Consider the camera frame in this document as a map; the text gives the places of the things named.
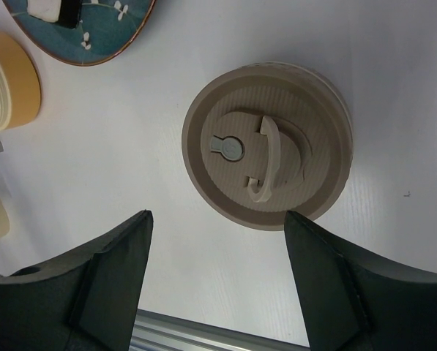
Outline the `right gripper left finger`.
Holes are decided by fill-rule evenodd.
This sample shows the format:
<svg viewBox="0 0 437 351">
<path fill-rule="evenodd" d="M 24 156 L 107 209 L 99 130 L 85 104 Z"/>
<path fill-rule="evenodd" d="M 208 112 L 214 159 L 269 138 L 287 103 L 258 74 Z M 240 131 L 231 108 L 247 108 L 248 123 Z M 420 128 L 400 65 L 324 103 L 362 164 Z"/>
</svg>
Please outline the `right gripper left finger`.
<svg viewBox="0 0 437 351">
<path fill-rule="evenodd" d="M 0 275 L 0 350 L 128 350 L 154 220 L 141 211 L 104 235 Z"/>
</svg>

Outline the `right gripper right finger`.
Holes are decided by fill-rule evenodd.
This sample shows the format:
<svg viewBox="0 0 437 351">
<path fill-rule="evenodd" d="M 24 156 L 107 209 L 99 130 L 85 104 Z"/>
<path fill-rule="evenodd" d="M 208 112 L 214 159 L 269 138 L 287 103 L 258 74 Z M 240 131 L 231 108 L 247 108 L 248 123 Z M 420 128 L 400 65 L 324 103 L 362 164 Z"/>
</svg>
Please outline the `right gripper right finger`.
<svg viewBox="0 0 437 351">
<path fill-rule="evenodd" d="M 437 350 L 437 273 L 397 263 L 297 212 L 285 241 L 312 350 Z"/>
</svg>

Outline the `grey lunch box lid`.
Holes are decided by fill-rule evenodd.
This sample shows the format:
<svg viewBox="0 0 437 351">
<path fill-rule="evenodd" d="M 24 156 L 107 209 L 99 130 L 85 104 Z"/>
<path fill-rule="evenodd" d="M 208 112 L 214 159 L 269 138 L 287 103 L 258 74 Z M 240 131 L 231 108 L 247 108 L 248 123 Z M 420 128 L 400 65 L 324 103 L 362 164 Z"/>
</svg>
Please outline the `grey lunch box lid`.
<svg viewBox="0 0 437 351">
<path fill-rule="evenodd" d="M 351 114 L 322 74 L 264 62 L 207 84 L 187 111 L 188 176 L 218 213 L 245 227 L 282 230 L 287 212 L 325 214 L 353 159 Z"/>
</svg>

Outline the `grey steel lunch box container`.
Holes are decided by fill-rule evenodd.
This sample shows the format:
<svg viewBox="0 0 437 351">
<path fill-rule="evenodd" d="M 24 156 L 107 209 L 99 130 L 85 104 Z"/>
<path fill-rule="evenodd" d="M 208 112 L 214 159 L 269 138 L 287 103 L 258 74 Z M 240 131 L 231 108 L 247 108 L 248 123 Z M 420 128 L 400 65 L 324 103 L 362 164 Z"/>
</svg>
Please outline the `grey steel lunch box container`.
<svg viewBox="0 0 437 351">
<path fill-rule="evenodd" d="M 274 67 L 274 68 L 285 69 L 289 71 L 298 71 L 298 72 L 302 71 L 320 80 L 334 94 L 334 96 L 338 99 L 338 101 L 340 102 L 340 104 L 344 109 L 349 125 L 351 154 L 354 154 L 354 128 L 353 128 L 353 118 L 352 118 L 351 109 L 349 107 L 349 104 L 347 103 L 347 99 L 343 96 L 342 91 L 326 75 L 320 73 L 316 69 L 307 67 L 305 65 L 287 63 L 281 61 L 256 62 L 256 63 L 246 64 L 242 66 L 242 68 L 248 68 L 248 67 Z"/>
</svg>

